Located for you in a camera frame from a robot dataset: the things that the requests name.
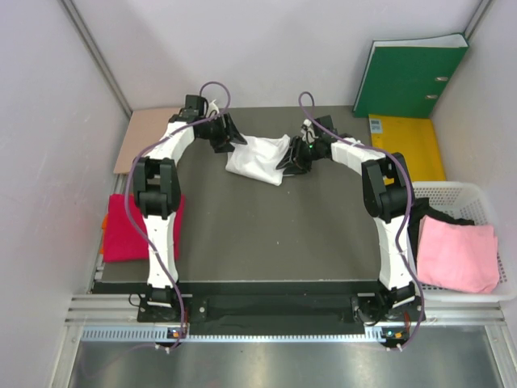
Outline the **white t shirt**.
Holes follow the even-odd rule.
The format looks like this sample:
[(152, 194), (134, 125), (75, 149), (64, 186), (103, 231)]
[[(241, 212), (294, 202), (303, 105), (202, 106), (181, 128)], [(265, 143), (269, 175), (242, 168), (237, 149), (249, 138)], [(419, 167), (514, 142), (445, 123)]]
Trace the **white t shirt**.
[(229, 153), (225, 170), (235, 175), (280, 186), (283, 180), (283, 168), (277, 165), (288, 151), (290, 137), (266, 138), (246, 136), (246, 144), (235, 144)]

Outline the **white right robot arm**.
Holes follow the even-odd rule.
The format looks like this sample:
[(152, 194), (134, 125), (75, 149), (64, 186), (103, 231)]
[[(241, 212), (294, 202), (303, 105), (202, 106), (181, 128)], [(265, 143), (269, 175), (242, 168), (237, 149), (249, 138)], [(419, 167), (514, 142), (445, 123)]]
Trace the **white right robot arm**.
[(303, 175), (313, 162), (329, 159), (361, 176), (364, 207), (373, 218), (380, 246), (379, 314), (394, 320), (415, 299), (415, 283), (408, 270), (407, 210), (414, 192), (404, 157), (386, 155), (353, 137), (339, 136), (330, 116), (306, 119), (301, 135), (293, 137), (276, 168), (284, 175)]

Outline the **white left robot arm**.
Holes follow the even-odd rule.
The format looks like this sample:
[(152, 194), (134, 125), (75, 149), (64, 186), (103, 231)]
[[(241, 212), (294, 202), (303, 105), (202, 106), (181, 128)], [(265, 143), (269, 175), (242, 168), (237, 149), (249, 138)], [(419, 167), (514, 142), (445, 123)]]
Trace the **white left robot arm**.
[(198, 139), (208, 141), (215, 153), (230, 153), (236, 145), (247, 144), (230, 114), (214, 100), (187, 95), (185, 106), (169, 119), (158, 143), (136, 158), (132, 173), (132, 197), (143, 217), (149, 248), (146, 302), (169, 321), (183, 311), (183, 301), (174, 290), (179, 278), (174, 222), (182, 200), (177, 169), (187, 147)]

